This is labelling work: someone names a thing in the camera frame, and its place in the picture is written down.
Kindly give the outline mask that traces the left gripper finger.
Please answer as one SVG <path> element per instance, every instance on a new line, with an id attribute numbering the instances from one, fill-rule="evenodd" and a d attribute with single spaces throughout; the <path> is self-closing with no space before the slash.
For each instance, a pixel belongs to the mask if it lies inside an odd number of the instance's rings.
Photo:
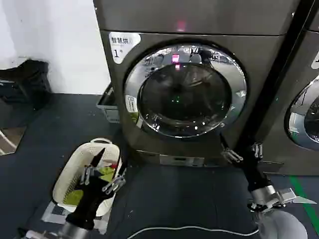
<path id="1" fill-rule="evenodd" d="M 114 167 L 103 167 L 101 169 L 101 179 L 106 182 L 103 186 L 102 191 L 109 195 L 119 191 L 126 183 L 125 180 L 125 167 L 114 168 Z"/>
<path id="2" fill-rule="evenodd" d="M 88 185 L 90 183 L 90 176 L 94 176 L 94 172 L 104 154 L 105 148 L 103 148 L 97 155 L 95 155 L 89 165 L 86 165 L 82 171 L 80 178 L 80 185 Z"/>

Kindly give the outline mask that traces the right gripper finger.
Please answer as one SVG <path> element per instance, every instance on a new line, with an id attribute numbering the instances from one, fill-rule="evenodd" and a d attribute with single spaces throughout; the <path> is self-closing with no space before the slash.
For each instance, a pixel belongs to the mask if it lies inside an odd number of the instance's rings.
<path id="1" fill-rule="evenodd" d="M 255 142 L 252 146 L 251 149 L 253 151 L 254 157 L 257 158 L 258 160 L 263 159 L 263 144 L 259 142 Z"/>
<path id="2" fill-rule="evenodd" d="M 220 134 L 219 137 L 222 146 L 221 155 L 229 162 L 242 162 L 243 157 L 235 151 L 233 151 L 231 148 L 229 148 L 229 145 L 226 142 L 226 139 L 223 137 L 223 135 Z"/>

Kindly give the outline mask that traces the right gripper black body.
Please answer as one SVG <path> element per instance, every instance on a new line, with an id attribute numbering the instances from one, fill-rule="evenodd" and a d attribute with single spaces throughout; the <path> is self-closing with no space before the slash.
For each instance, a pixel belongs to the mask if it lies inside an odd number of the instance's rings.
<path id="1" fill-rule="evenodd" d="M 249 192 L 272 185 L 272 182 L 267 178 L 267 176 L 259 170 L 259 161 L 252 151 L 247 149 L 242 150 L 241 156 L 243 157 L 243 161 L 240 163 L 240 168 L 247 179 Z"/>

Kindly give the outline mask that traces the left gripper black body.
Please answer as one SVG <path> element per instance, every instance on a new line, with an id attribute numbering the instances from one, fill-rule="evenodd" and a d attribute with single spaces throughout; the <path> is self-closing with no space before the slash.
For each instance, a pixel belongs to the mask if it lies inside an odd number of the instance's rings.
<path id="1" fill-rule="evenodd" d="M 88 185 L 81 185 L 81 190 L 84 194 L 75 211 L 67 216 L 66 221 L 77 227 L 92 230 L 100 204 L 104 200 L 111 198 L 111 196 L 102 191 L 107 184 L 107 181 L 99 177 L 91 177 Z"/>

